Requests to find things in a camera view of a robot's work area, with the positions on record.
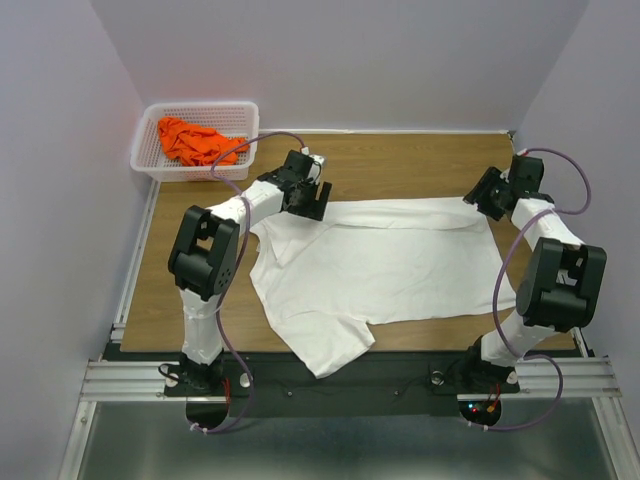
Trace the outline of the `white t-shirt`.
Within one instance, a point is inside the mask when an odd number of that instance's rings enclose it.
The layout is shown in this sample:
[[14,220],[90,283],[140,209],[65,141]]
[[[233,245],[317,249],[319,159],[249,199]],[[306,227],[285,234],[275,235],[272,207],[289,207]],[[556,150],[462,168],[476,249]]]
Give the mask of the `white t-shirt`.
[[458,197],[333,202],[320,221],[282,212],[252,231],[267,320],[318,378],[367,352],[374,325],[515,304],[486,217]]

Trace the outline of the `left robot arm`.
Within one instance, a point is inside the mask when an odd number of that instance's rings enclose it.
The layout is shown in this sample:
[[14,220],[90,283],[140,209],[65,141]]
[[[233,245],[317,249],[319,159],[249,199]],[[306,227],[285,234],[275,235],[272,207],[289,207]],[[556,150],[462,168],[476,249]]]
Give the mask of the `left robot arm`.
[[182,301],[184,341],[179,363],[159,368],[167,387],[186,386],[206,395],[221,386],[226,340],[220,310],[247,235],[257,223],[282,212],[322,220],[332,188],[321,180],[325,163],[306,148],[292,150],[282,166],[258,176],[229,200],[186,210],[168,260]]

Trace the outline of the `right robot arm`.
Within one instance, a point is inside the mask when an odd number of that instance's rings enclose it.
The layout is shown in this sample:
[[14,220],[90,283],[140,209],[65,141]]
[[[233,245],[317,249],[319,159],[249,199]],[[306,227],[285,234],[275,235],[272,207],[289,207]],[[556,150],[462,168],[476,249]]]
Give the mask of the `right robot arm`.
[[457,367],[457,380],[472,390],[514,381],[516,363],[539,343],[587,326],[595,313],[607,254],[573,234],[565,210],[541,192],[542,152],[524,149],[507,170],[488,168],[463,198],[488,218],[508,218],[531,249],[514,310],[496,319]]

